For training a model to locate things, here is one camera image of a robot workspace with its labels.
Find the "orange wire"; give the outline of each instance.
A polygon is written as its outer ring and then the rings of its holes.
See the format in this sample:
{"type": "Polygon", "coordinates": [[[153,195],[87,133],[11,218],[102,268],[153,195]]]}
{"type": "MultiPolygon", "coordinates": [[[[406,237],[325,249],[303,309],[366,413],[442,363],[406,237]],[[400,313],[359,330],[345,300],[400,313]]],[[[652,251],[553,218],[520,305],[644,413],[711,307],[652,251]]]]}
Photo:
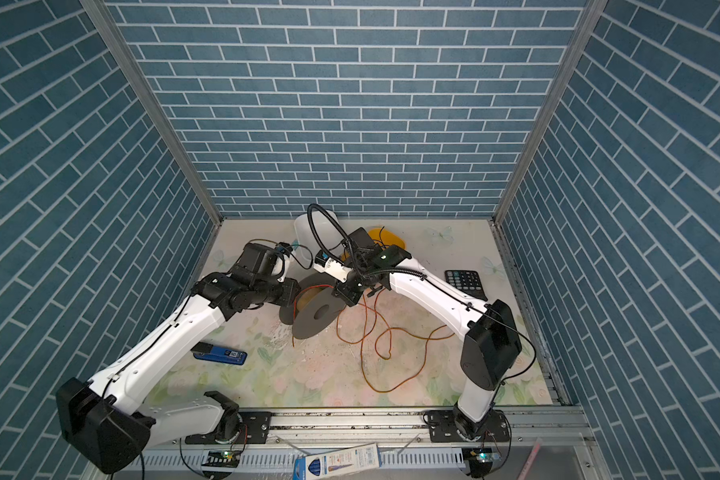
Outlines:
{"type": "MultiPolygon", "coordinates": [[[[373,308],[371,308],[370,306],[368,306],[368,304],[365,302],[365,295],[364,295],[363,298],[362,298],[362,300],[363,300],[363,306],[365,307],[365,323],[364,323],[364,325],[363,325],[363,337],[358,341],[358,342],[360,343],[360,371],[362,372],[363,379],[365,379],[365,383],[368,384],[368,387],[370,387],[371,390],[373,390],[373,391],[376,392],[376,393],[389,393],[389,392],[392,392],[393,390],[399,388],[400,386],[402,386],[402,385],[403,385],[404,383],[406,383],[408,380],[412,380],[412,379],[416,378],[416,377],[424,370],[424,367],[427,365],[427,351],[428,351],[428,346],[429,346],[430,340],[445,340],[445,339],[451,338],[454,334],[451,333],[451,335],[443,336],[443,337],[435,337],[435,338],[432,337],[432,335],[434,335],[435,332],[437,332],[437,331],[440,330],[441,328],[446,327],[446,325],[441,325],[441,326],[439,326],[438,328],[432,330],[432,331],[429,333],[429,335],[426,336],[426,337],[424,337],[424,336],[419,336],[419,335],[416,335],[416,334],[414,334],[414,333],[411,333],[411,332],[407,331],[406,329],[404,329],[404,328],[402,328],[402,327],[399,327],[399,326],[390,326],[389,323],[388,323],[388,322],[386,321],[386,319],[384,318],[384,315],[382,315],[381,313],[379,313],[379,312],[376,310],[376,305],[378,304],[378,298],[380,297],[381,294],[382,294],[382,292],[379,292],[379,293],[376,295],[376,300],[375,300],[375,302],[374,302],[374,304],[373,304],[373,308]],[[368,311],[369,311],[369,310],[370,310],[371,312],[374,312],[375,317],[374,317],[374,322],[373,322],[373,328],[371,328],[370,331],[368,331],[368,332],[366,333],[365,330],[366,330],[366,328],[367,328],[367,326],[368,326],[368,311]],[[393,388],[388,389],[388,390],[380,390],[380,389],[377,389],[376,387],[374,387],[374,386],[371,384],[371,382],[368,380],[368,376],[365,374],[365,363],[364,363],[364,361],[363,361],[363,347],[364,347],[364,345],[365,345],[365,338],[368,337],[368,336],[373,332],[374,328],[376,327],[376,322],[377,322],[377,320],[378,320],[379,317],[382,318],[382,321],[383,321],[383,322],[386,324],[386,326],[387,326],[387,328],[386,328],[378,337],[376,337],[376,341],[374,342],[374,350],[376,351],[376,355],[378,355],[379,358],[381,358],[382,360],[390,360],[390,359],[392,358],[392,332],[393,332],[394,330],[400,330],[400,331],[402,331],[402,332],[405,332],[405,333],[409,334],[409,335],[412,336],[413,338],[417,338],[417,339],[420,339],[420,340],[425,340],[425,343],[424,343],[424,361],[422,362],[421,368],[419,368],[419,369],[416,371],[415,374],[413,374],[412,376],[408,377],[407,379],[403,380],[402,382],[398,383],[398,384],[395,385],[393,388]],[[385,334],[386,332],[389,332],[389,355],[388,355],[388,356],[384,356],[384,355],[382,355],[381,353],[378,352],[378,341],[384,336],[384,334],[385,334]]],[[[356,345],[356,344],[358,343],[358,342],[350,342],[350,341],[347,341],[347,340],[344,340],[343,338],[341,338],[341,336],[338,334],[338,318],[336,319],[336,336],[337,336],[341,341],[343,341],[344,343],[348,343],[348,344],[350,344],[350,345],[356,345]]]]}

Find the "gray disc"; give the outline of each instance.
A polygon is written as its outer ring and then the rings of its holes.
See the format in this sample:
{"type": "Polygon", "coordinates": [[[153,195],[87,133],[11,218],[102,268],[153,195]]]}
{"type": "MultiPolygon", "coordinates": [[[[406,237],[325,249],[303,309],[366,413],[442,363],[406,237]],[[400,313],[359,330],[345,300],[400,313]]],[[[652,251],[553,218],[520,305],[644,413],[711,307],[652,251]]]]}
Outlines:
{"type": "Polygon", "coordinates": [[[333,288],[324,289],[297,312],[293,336],[304,340],[317,335],[336,319],[346,305],[344,300],[333,295],[333,288]]]}
{"type": "MultiPolygon", "coordinates": [[[[303,291],[304,289],[315,285],[335,286],[336,279],[329,274],[316,273],[311,274],[301,282],[298,282],[299,291],[303,291]]],[[[286,325],[293,325],[293,304],[289,306],[281,306],[279,316],[281,322],[286,325]]]]}

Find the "blue stapler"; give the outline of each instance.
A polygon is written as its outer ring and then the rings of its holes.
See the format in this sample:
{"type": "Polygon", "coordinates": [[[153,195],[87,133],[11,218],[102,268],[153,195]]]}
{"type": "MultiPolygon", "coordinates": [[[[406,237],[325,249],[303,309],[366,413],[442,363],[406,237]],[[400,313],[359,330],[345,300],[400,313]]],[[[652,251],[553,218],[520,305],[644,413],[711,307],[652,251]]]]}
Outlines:
{"type": "Polygon", "coordinates": [[[192,347],[192,354],[198,360],[209,362],[229,363],[230,365],[242,365],[246,362],[248,354],[240,350],[231,349],[225,346],[212,345],[206,342],[198,342],[192,347]]]}

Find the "floral tablecloth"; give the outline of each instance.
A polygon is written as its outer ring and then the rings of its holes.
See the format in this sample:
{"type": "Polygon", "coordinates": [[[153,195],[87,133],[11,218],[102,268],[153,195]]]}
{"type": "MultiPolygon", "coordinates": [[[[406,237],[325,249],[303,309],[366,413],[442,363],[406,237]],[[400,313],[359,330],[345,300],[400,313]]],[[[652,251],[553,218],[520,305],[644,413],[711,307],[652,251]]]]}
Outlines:
{"type": "MultiPolygon", "coordinates": [[[[438,248],[442,249],[450,245],[449,241],[437,238],[431,243],[439,243],[438,248]]],[[[480,271],[487,292],[496,290],[499,284],[501,290],[509,287],[498,252],[492,250],[495,248],[486,249],[490,256],[484,256],[480,266],[474,267],[480,271]]],[[[209,264],[218,270],[225,266],[223,251],[221,247],[214,248],[209,259],[209,264]]],[[[525,332],[514,298],[507,299],[506,294],[501,298],[512,307],[518,329],[525,332]]],[[[375,301],[376,297],[371,298],[369,305],[375,301]]],[[[416,302],[389,291],[380,293],[376,309],[390,326],[403,327],[422,337],[442,325],[416,302]]],[[[339,319],[341,337],[359,340],[365,313],[362,305],[345,309],[339,319]]],[[[369,315],[367,328],[370,330],[374,313],[369,315]]],[[[362,352],[366,376],[378,390],[390,389],[410,377],[424,360],[425,341],[400,331],[393,332],[392,359],[379,358],[374,351],[374,342],[385,327],[378,319],[374,330],[366,337],[362,352]]],[[[450,333],[448,328],[442,328],[433,337],[450,333]]],[[[384,356],[389,353],[388,336],[387,333],[378,341],[378,350],[384,356]]],[[[278,308],[265,305],[259,310],[235,315],[206,340],[248,352],[245,364],[230,366],[195,360],[187,354],[153,388],[146,399],[147,405],[165,406],[196,398],[208,390],[219,390],[240,406],[252,408],[440,406],[452,405],[464,388],[465,376],[459,365],[461,341],[456,336],[430,341],[421,374],[389,393],[376,393],[368,387],[360,370],[361,346],[341,341],[337,337],[336,322],[312,338],[294,341],[291,327],[281,324],[278,319],[278,308]]],[[[525,342],[523,345],[510,372],[522,370],[531,359],[530,348],[525,342]]],[[[538,364],[522,376],[509,380],[498,394],[500,405],[549,403],[550,394],[538,364]]]]}

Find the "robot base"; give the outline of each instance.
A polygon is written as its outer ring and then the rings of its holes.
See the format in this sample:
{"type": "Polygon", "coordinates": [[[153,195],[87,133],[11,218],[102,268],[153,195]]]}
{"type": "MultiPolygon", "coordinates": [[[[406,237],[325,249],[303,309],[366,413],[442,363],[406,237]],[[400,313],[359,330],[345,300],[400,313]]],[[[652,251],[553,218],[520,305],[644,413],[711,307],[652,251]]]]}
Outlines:
{"type": "Polygon", "coordinates": [[[429,425],[429,439],[432,443],[452,442],[476,442],[484,432],[488,432],[487,440],[496,442],[509,441],[509,426],[506,421],[495,410],[490,410],[483,417],[480,426],[475,428],[475,436],[467,438],[456,426],[456,415],[454,412],[445,410],[428,410],[425,414],[426,423],[429,425]]]}
{"type": "MultiPolygon", "coordinates": [[[[242,419],[240,423],[240,433],[245,435],[247,430],[247,443],[266,443],[266,438],[269,434],[269,422],[272,420],[272,414],[270,412],[240,412],[240,418],[242,419]]],[[[233,441],[236,446],[243,444],[239,435],[233,441]]],[[[205,435],[190,435],[184,439],[184,443],[187,445],[220,445],[216,441],[213,432],[205,435]]]]}

